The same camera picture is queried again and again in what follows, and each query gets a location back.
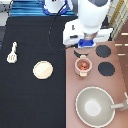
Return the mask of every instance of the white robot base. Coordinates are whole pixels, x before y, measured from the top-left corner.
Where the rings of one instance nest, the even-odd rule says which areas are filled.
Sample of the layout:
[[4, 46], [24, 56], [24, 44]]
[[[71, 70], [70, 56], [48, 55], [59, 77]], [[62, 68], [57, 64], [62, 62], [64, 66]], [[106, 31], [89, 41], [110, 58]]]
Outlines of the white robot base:
[[[46, 15], [56, 15], [65, 3], [66, 0], [44, 0], [44, 13]], [[68, 9], [69, 5], [66, 4], [59, 14], [65, 14]]]
[[[93, 39], [92, 46], [85, 47], [95, 47], [98, 42], [106, 42], [110, 37], [110, 33], [113, 31], [113, 28], [100, 29], [97, 33], [97, 36]], [[65, 29], [63, 31], [63, 44], [64, 45], [74, 45], [77, 44], [80, 39], [84, 39], [84, 33], [82, 31], [79, 19], [67, 22], [65, 24]]]

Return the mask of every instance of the table surface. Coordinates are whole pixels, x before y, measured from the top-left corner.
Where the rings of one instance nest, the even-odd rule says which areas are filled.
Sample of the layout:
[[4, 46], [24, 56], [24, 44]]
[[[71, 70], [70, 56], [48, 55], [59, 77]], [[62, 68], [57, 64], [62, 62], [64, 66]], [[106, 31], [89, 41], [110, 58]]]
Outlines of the table surface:
[[[74, 63], [78, 59], [74, 55], [74, 48], [66, 51], [66, 128], [90, 128], [84, 124], [77, 116], [75, 110], [75, 100], [78, 93], [89, 86], [96, 86], [106, 90], [113, 98], [114, 103], [120, 103], [125, 99], [126, 92], [124, 79], [117, 55], [115, 42], [97, 43], [105, 44], [111, 48], [111, 55], [107, 58], [101, 58], [95, 53], [95, 48], [89, 51], [88, 58], [92, 61], [92, 70], [86, 78], [81, 78], [75, 73]], [[78, 50], [84, 54], [88, 50]], [[98, 71], [98, 65], [101, 62], [111, 62], [115, 67], [115, 73], [112, 76], [102, 76]], [[128, 127], [128, 110], [120, 112], [116, 110], [113, 121], [106, 128], [127, 128]]]

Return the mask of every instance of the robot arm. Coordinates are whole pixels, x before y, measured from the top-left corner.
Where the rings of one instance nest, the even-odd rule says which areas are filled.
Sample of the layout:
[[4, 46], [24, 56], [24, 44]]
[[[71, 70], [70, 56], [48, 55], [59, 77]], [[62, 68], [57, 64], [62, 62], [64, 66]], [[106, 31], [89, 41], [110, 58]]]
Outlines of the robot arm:
[[78, 19], [67, 22], [63, 32], [63, 44], [72, 45], [84, 41], [105, 42], [112, 28], [101, 29], [111, 0], [68, 0], [69, 7], [78, 14]]

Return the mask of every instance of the cup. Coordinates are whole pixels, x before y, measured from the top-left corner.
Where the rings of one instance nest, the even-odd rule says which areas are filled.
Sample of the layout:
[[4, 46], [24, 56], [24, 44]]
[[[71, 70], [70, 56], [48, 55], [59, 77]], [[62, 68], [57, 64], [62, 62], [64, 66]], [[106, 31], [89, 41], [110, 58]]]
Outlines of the cup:
[[[81, 70], [81, 64], [82, 62], [85, 62], [87, 67], [85, 70]], [[81, 55], [80, 58], [78, 58], [75, 61], [75, 72], [81, 76], [81, 77], [86, 77], [92, 69], [92, 62], [86, 57], [86, 55]]]

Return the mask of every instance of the black cloth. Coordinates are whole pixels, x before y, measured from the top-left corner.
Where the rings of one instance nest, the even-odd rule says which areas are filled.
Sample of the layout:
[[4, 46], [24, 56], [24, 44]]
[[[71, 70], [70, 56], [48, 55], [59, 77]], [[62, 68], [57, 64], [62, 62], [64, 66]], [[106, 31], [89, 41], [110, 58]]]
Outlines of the black cloth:
[[[64, 48], [66, 22], [76, 17], [58, 17], [51, 35], [54, 51]], [[65, 51], [53, 54], [48, 30], [53, 17], [12, 17], [7, 20], [0, 51], [0, 128], [66, 128]], [[6, 59], [17, 42], [18, 60]], [[53, 65], [53, 74], [39, 80], [33, 67], [39, 61]]]

